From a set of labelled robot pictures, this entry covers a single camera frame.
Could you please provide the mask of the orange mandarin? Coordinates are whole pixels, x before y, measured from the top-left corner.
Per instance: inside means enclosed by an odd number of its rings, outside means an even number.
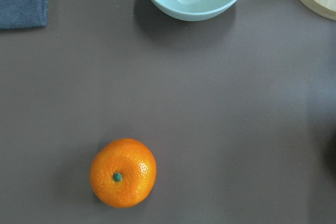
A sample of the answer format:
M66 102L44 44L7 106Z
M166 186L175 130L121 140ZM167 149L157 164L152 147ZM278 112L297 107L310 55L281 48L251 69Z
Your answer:
M138 140L122 138L109 143L94 157L90 184L103 203L129 208L147 198L154 187L156 172L150 149Z

